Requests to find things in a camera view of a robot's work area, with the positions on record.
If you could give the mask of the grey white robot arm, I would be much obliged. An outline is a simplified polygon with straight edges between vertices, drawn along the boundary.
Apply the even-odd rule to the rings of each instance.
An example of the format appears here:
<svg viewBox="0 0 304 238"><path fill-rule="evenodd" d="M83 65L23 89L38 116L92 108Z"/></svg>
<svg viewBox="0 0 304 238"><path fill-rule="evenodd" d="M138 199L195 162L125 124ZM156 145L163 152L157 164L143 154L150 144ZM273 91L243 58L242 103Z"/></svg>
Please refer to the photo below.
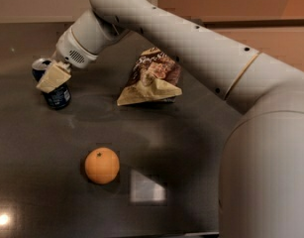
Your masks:
<svg viewBox="0 0 304 238"><path fill-rule="evenodd" d="M242 113L219 174L220 238L304 238L304 72L148 0L89 0L53 58L87 67L135 31Z"/></svg>

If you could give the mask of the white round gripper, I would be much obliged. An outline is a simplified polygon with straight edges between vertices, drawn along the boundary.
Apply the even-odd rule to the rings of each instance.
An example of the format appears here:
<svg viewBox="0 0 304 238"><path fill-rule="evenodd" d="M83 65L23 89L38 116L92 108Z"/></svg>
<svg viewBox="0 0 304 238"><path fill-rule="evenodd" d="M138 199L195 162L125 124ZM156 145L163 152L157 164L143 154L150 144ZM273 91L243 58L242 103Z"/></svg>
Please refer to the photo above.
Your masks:
<svg viewBox="0 0 304 238"><path fill-rule="evenodd" d="M70 64L77 68L86 68L98 57L98 45L95 38L85 32L75 32L69 27L56 43L55 56L37 84L37 89L50 93L71 78Z"/></svg>

